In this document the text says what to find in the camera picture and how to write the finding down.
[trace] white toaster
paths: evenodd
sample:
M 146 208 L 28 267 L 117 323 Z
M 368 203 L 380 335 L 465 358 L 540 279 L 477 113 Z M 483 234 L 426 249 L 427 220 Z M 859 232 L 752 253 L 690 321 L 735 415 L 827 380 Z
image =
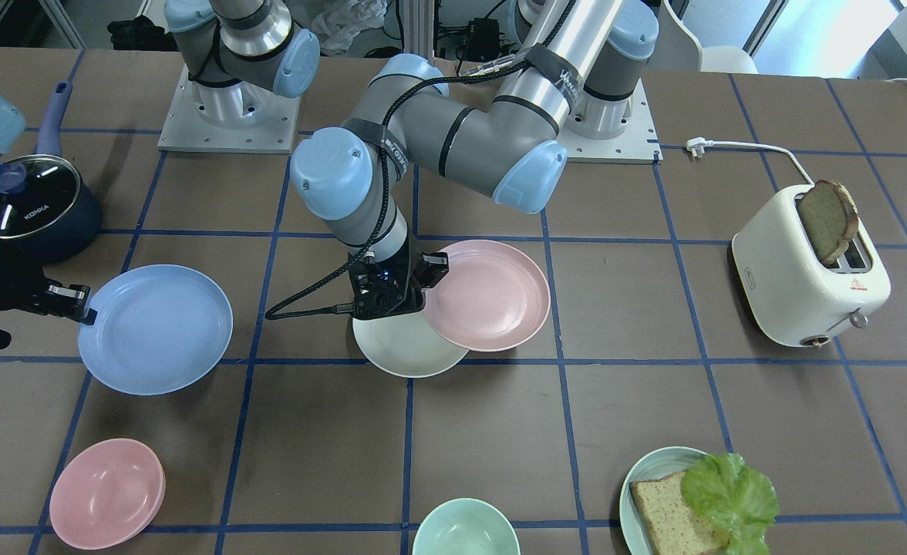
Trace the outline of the white toaster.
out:
M 779 190 L 731 241 L 740 289 L 765 336 L 789 347 L 821 347 L 863 328 L 892 290 L 859 217 L 858 236 L 837 264 L 814 255 L 796 201 L 813 186 Z

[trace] pot handle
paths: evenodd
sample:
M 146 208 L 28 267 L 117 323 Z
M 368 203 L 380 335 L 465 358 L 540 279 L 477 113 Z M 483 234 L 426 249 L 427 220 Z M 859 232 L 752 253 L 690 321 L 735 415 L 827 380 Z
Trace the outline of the pot handle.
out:
M 46 114 L 42 117 L 42 126 L 39 127 L 39 139 L 35 144 L 35 154 L 49 154 L 62 157 L 62 145 L 59 144 L 59 127 L 62 126 L 62 116 L 66 114 L 66 105 L 69 105 L 69 95 L 73 92 L 73 85 L 69 81 L 59 81 L 52 89 L 49 96 L 49 105 Z

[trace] white mounting plate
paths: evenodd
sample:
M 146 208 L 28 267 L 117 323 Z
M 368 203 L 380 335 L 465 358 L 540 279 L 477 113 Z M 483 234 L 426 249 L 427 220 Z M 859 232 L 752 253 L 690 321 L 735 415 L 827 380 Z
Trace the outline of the white mounting plate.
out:
M 242 152 L 289 154 L 295 141 L 299 99 L 271 95 L 265 106 L 267 116 L 247 127 L 217 127 L 197 111 L 199 101 L 183 66 L 172 95 L 169 113 L 158 137 L 160 150 L 180 152 Z
M 652 122 L 652 112 L 641 80 L 632 93 L 632 102 L 629 127 L 612 140 L 590 140 L 564 126 L 556 140 L 566 147 L 567 161 L 652 164 L 654 160 L 662 160 L 663 149 L 659 147 L 659 137 L 656 136 L 656 126 Z

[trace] toaster cord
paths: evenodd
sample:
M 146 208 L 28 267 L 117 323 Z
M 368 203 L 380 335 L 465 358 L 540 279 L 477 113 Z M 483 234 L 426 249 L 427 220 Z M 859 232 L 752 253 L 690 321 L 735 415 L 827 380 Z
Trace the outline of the toaster cord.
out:
M 796 166 L 796 170 L 800 172 L 803 179 L 807 181 L 807 185 L 813 185 L 814 180 L 810 178 L 810 174 L 803 169 L 803 166 L 800 165 L 800 161 L 796 159 L 796 156 L 792 152 L 782 148 L 781 146 L 774 146 L 771 144 L 761 144 L 757 142 L 738 142 L 734 140 L 705 140 L 703 137 L 691 138 L 691 140 L 686 141 L 686 145 L 683 147 L 690 152 L 692 158 L 703 158 L 704 149 L 710 148 L 712 146 L 725 146 L 725 147 L 735 147 L 735 148 L 756 148 L 760 150 L 771 150 L 772 152 L 781 152 L 789 157 L 789 160 Z

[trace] plastic bag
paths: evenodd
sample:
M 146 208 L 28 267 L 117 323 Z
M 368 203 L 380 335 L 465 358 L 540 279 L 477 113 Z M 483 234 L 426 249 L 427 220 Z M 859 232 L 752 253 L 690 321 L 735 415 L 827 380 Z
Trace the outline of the plastic bag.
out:
M 350 49 L 359 32 L 383 27 L 387 10 L 386 0 L 332 0 L 323 13 L 313 18 L 309 28 L 326 36 L 320 42 L 324 53 L 340 54 Z

